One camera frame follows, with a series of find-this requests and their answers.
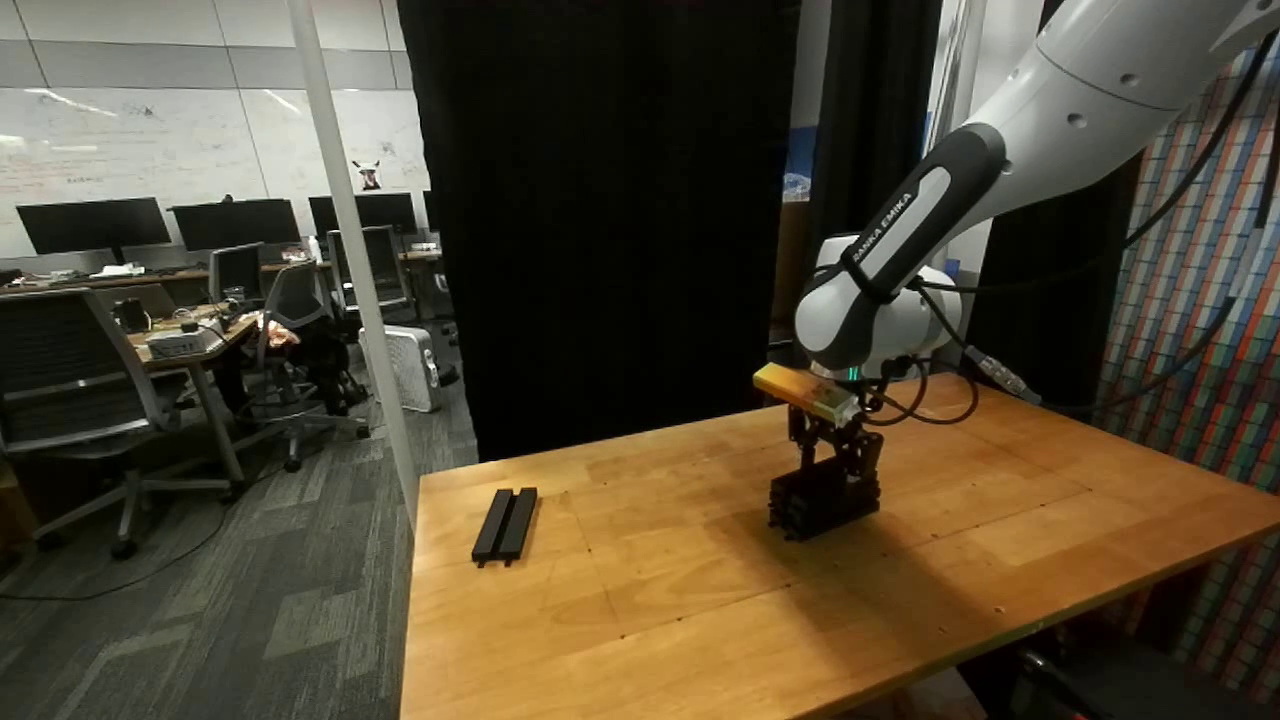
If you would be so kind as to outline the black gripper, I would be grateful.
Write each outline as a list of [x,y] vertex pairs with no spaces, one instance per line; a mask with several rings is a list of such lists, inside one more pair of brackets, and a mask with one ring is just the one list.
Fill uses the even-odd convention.
[[786,410],[786,440],[800,453],[797,478],[837,470],[844,483],[872,483],[885,434],[866,430],[862,419],[831,422],[800,406]]

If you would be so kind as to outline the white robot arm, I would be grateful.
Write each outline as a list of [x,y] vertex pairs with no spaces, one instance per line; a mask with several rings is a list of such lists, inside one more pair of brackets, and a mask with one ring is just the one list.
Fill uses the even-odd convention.
[[932,254],[964,227],[1067,195],[1133,160],[1248,45],[1280,0],[1065,0],[999,89],[892,189],[859,232],[827,235],[791,326],[812,419],[855,427],[892,361],[945,342]]

